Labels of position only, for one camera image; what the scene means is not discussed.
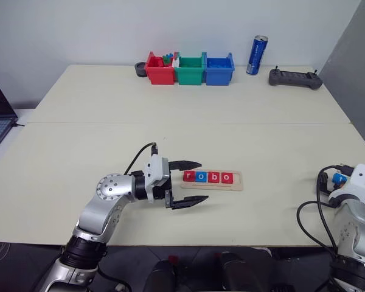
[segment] gray wall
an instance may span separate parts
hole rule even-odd
[[[360,0],[0,0],[0,87],[35,106],[69,64],[135,64],[149,50],[246,64],[267,35],[264,64],[323,67]]]
[[[365,0],[358,6],[320,76],[365,140]]]

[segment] energy drink can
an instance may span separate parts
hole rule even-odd
[[[268,37],[264,35],[256,35],[251,48],[250,58],[246,73],[256,75],[260,69],[261,60],[268,44]]]

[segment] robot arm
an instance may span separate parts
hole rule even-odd
[[[327,187],[328,175],[323,173],[320,190],[329,195],[328,202],[336,208],[334,217],[338,250],[333,255],[330,270],[330,291],[365,291],[365,165],[355,168],[333,166],[339,170],[333,176],[334,191]]]
[[[89,291],[97,272],[97,265],[106,254],[109,242],[128,203],[138,200],[165,199],[166,208],[190,207],[207,196],[192,196],[174,201],[170,171],[188,170],[201,166],[197,162],[175,161],[158,155],[155,147],[144,172],[130,175],[112,173],[104,176],[96,186],[93,198],[85,206],[75,225],[72,237],[61,257],[51,268],[40,291]]]

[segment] white table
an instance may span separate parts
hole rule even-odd
[[[27,123],[28,118],[30,117],[33,109],[14,109],[16,115],[18,116],[17,123],[20,125],[24,125]],[[5,152],[7,151],[8,147],[13,143],[15,138],[19,135],[23,127],[13,127],[5,138],[0,143],[0,160],[4,156]]]
[[[84,66],[82,71],[81,66],[72,66],[67,72],[73,68],[78,79],[72,73],[59,79],[0,162],[0,241],[65,244],[99,179],[107,173],[123,172],[138,149],[156,141],[160,154],[170,160],[188,159],[201,162],[206,169],[241,171],[244,190],[182,189],[179,186],[182,173],[174,171],[173,193],[177,199],[187,195],[209,195],[209,199],[181,210],[165,209],[163,201],[131,204],[121,216],[111,245],[311,246],[314,243],[297,226],[296,208],[315,198],[317,172],[329,164],[365,163],[365,142],[324,87],[311,91],[279,86],[274,88],[279,91],[270,94],[272,87],[266,85],[270,90],[265,89],[262,81],[267,68],[263,68],[263,74],[245,79],[237,69],[234,84],[219,88],[227,93],[223,101],[222,95],[210,87],[175,85],[163,89],[148,86],[148,80],[133,76],[127,82],[135,85],[136,92],[124,99],[119,97],[123,89],[115,88],[114,83],[105,85],[105,91],[114,88],[116,98],[124,105],[113,117],[100,114],[100,105],[118,102],[112,97],[108,102],[104,94],[99,99],[92,98],[93,92],[88,91],[91,87],[86,85],[90,80],[85,83],[80,80],[87,75],[83,71],[94,68],[94,80],[98,81],[93,87],[102,88],[98,82],[105,78],[121,79],[115,73],[111,73],[112,78],[108,72],[120,72],[117,77],[123,78],[126,69]],[[262,84],[255,86],[252,78]],[[251,83],[252,88],[241,84],[244,82]],[[233,86],[250,89],[242,98]],[[216,106],[205,107],[200,101],[201,95],[209,98],[206,90],[214,92]],[[266,92],[262,103],[255,97],[255,90]],[[157,103],[147,103],[146,110],[140,109],[154,113],[146,119],[126,107],[133,100],[142,99],[146,103],[149,96],[158,101],[172,98],[175,113],[181,114],[181,108],[185,107],[182,92],[194,91],[202,110],[201,118],[192,114],[197,108],[184,117],[168,120],[164,118],[171,116],[172,109],[156,114]],[[274,98],[278,92],[282,92],[283,102]],[[234,115],[224,112],[216,119],[212,112],[222,113],[219,107],[230,99],[238,105]],[[248,120],[240,109],[251,99],[257,102],[257,112],[250,107],[246,110],[255,121]],[[301,109],[286,111],[294,106],[290,100],[299,103]],[[49,113],[49,104],[55,113]],[[265,115],[274,113],[273,107],[277,108],[277,114]],[[110,106],[105,108],[111,113]],[[142,169],[148,157],[145,152],[133,170]],[[331,222],[332,210],[326,213]],[[306,228],[328,243],[315,207],[306,208],[303,218]]]

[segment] game controller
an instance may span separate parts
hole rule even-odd
[[[323,81],[316,75],[316,71],[314,73],[300,73],[300,72],[290,72],[290,71],[281,71],[276,66],[275,69],[270,70],[269,72],[269,84],[276,86],[278,84],[283,85],[299,85],[299,86],[308,86],[311,89],[318,89],[322,86]]]

